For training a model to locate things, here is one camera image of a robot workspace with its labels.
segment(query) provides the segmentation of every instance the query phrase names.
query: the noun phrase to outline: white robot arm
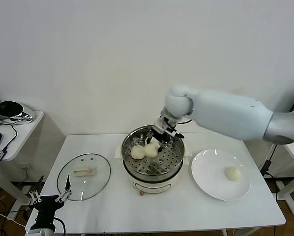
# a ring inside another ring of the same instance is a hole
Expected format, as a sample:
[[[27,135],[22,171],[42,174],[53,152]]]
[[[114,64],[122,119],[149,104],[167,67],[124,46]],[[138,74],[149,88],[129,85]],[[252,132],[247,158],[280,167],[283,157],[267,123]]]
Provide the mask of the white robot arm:
[[[183,117],[238,140],[264,139],[275,144],[294,141],[294,112],[272,112],[260,101],[244,96],[175,86],[166,94],[161,116],[153,125],[154,133],[180,135],[175,126]]]

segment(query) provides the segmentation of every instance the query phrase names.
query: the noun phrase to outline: wooden floor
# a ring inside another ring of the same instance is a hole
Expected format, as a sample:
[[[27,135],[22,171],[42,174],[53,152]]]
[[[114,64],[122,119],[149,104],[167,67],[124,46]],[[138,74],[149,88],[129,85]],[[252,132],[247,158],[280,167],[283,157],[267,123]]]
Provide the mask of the wooden floor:
[[[273,183],[268,184],[271,191],[275,192],[275,187]],[[5,203],[6,210],[9,209],[14,203],[15,199],[7,194],[5,191],[0,191],[0,199]],[[288,206],[284,201],[279,201],[279,206],[286,218],[286,224],[283,226],[276,227],[276,235],[277,236],[294,236],[294,214],[291,214]],[[4,212],[4,207],[2,203],[0,203],[0,211]],[[22,212],[17,215],[16,221],[25,225],[26,221],[23,218]],[[3,219],[0,220],[0,230],[2,229]],[[25,230],[21,226],[15,224],[10,220],[5,220],[3,230],[6,232],[5,236],[24,236]],[[229,236],[233,235],[233,230],[227,230]],[[221,231],[206,231],[206,232],[187,232],[187,233],[151,233],[151,234],[129,234],[128,236],[222,236]],[[273,236],[274,235],[274,227],[262,228],[255,233],[251,234],[252,236]]]

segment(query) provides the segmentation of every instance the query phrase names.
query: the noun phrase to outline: white table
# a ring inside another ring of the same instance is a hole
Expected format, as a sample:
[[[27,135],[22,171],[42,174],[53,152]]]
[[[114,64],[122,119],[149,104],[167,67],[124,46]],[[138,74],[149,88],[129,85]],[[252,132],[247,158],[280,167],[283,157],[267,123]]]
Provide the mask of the white table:
[[[286,222],[267,184],[242,141],[213,132],[184,133],[184,142],[193,156],[203,149],[220,148],[237,156],[250,170],[251,189],[243,198],[225,202],[202,191],[192,180],[190,166],[183,165],[177,185],[160,194],[139,195],[129,183],[124,167],[114,159],[116,146],[125,134],[70,135],[66,138],[46,180],[42,195],[59,194],[57,177],[62,167],[84,153],[106,157],[111,178],[96,196],[81,202],[67,201],[56,212],[66,224],[68,234],[180,232],[240,229],[236,235],[248,235],[259,227]],[[26,225],[34,224],[34,210]],[[57,221],[56,233],[62,233]]]
[[[44,113],[43,111],[35,111],[35,112],[36,112],[36,118],[33,122],[29,124],[24,124],[24,125],[16,125],[16,124],[14,125],[14,128],[17,130],[18,135],[15,138],[15,140],[12,141],[10,145],[8,146],[7,154],[4,156],[1,162],[13,160],[17,156],[22,146],[25,144],[26,140],[29,138],[30,134],[39,124]],[[10,140],[12,140],[12,138],[15,136],[15,131],[9,125],[0,125],[0,133],[2,134],[0,150],[2,150],[6,146],[6,144]],[[1,171],[0,171],[0,187],[17,199],[11,211],[19,210],[21,205],[29,203],[29,198],[23,193],[27,191],[27,188],[24,188],[23,191],[20,191],[18,188],[16,188],[11,182],[9,182],[5,178],[4,174],[1,173]],[[17,215],[16,212],[10,213],[8,217],[14,219],[16,215]]]

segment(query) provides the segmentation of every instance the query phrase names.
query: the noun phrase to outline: steamed bun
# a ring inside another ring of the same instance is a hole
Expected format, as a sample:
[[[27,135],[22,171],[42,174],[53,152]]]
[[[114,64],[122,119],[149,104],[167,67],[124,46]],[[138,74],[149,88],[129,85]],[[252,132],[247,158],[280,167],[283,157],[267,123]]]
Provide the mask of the steamed bun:
[[[241,180],[241,171],[236,167],[232,166],[226,169],[226,176],[228,179],[232,181],[240,181]]]
[[[156,157],[158,155],[158,147],[156,143],[147,144],[144,147],[145,155],[148,157]]]
[[[140,145],[133,146],[131,149],[131,156],[136,160],[143,159],[145,157],[144,147]]]

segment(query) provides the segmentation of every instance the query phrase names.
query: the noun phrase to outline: white wall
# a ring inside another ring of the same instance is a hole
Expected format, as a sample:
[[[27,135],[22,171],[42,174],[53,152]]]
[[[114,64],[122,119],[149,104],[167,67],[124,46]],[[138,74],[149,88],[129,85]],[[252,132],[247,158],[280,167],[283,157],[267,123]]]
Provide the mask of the white wall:
[[[0,99],[64,135],[151,124],[176,82],[288,110],[294,0],[0,0]]]

